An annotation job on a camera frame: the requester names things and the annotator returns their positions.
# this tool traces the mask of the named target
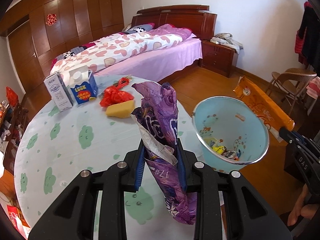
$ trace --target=wooden door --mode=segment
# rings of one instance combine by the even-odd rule
[[[44,74],[36,57],[29,21],[9,35],[9,46],[18,76],[26,93],[44,80]]]

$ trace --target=white cap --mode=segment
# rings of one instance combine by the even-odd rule
[[[73,74],[72,78],[74,79],[74,81],[80,81],[82,78],[82,74],[80,71],[77,71]]]

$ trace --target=white tablecloth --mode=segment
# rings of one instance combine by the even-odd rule
[[[120,78],[96,77],[99,93]],[[134,95],[136,107],[141,105],[142,96],[131,85],[144,81],[133,78],[130,85],[123,89]],[[191,118],[179,102],[178,109],[178,137],[185,150],[194,152],[199,160],[203,160]],[[80,134],[85,135],[86,139],[79,139]],[[92,172],[107,170],[123,160],[127,152],[138,149],[140,140],[138,127],[131,118],[107,117],[99,100],[75,105],[61,113],[50,101],[28,125],[16,155],[14,182],[27,223],[33,227],[79,172],[84,169]],[[126,206],[129,240],[193,239],[194,226],[180,224],[171,217],[164,195],[147,165],[142,188],[136,198],[132,198],[131,193],[125,193],[125,201],[133,200],[140,201],[142,205],[132,205],[131,209]],[[95,238],[99,210],[98,203]]]

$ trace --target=yellow wrapper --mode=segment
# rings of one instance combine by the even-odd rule
[[[285,127],[289,131],[293,130],[294,121],[247,77],[244,76],[239,79],[234,92],[257,117],[263,120],[265,126],[279,142],[282,141],[279,136],[281,127]]]

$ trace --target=yellow sponge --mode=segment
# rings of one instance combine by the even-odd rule
[[[134,100],[108,106],[106,110],[107,116],[114,116],[119,118],[127,118],[134,110]]]

